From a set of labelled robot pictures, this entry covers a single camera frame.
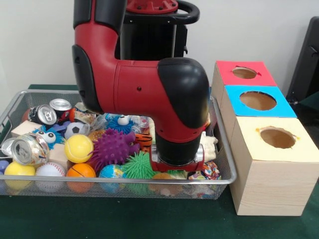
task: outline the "wire basket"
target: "wire basket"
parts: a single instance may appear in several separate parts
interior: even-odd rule
[[[16,94],[0,116],[0,142],[11,137],[25,111],[62,98],[72,106],[81,101],[77,91],[26,90]],[[236,169],[220,111],[215,99],[210,101],[211,125],[206,134],[218,139],[214,162],[221,180],[152,180],[127,178],[81,178],[0,175],[0,195],[176,198],[216,200],[226,186],[236,179]]]

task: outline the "black handle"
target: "black handle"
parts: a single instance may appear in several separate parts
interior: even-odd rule
[[[126,12],[125,24],[172,24],[187,25],[195,23],[199,20],[200,11],[198,7],[186,1],[177,1],[178,9],[186,11],[187,14],[168,13],[168,14],[136,14]]]

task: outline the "yellow tennis ball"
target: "yellow tennis ball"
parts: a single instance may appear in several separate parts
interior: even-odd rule
[[[84,163],[90,159],[94,149],[92,140],[82,134],[70,137],[64,145],[66,157],[73,163]]]
[[[35,168],[29,165],[21,165],[15,161],[8,165],[4,172],[5,175],[34,176]],[[14,190],[22,190],[31,181],[26,180],[6,180],[5,183]]]

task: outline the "white ball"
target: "white ball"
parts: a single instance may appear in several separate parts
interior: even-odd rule
[[[45,163],[42,166],[38,167],[36,176],[51,176],[51,177],[64,177],[65,170],[64,168],[57,163]],[[63,182],[56,181],[36,181],[36,186],[39,190],[46,193],[57,192],[63,185]]]

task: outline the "wooden block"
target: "wooden block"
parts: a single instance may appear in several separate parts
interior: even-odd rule
[[[40,128],[41,125],[38,123],[30,122],[28,120],[21,123],[17,128],[11,131],[12,137],[18,137],[19,135],[23,135],[26,133],[30,133],[35,129]]]
[[[237,117],[230,144],[237,214],[300,216],[319,177],[319,150],[300,121]]]
[[[242,86],[276,86],[276,82],[263,62],[217,61],[215,64],[212,96],[221,106],[224,87]]]
[[[225,86],[224,91],[220,112],[229,142],[236,116],[296,118],[278,87]]]
[[[49,162],[60,164],[66,171],[74,164],[67,159],[64,144],[59,143],[55,144],[54,148],[50,150]]]

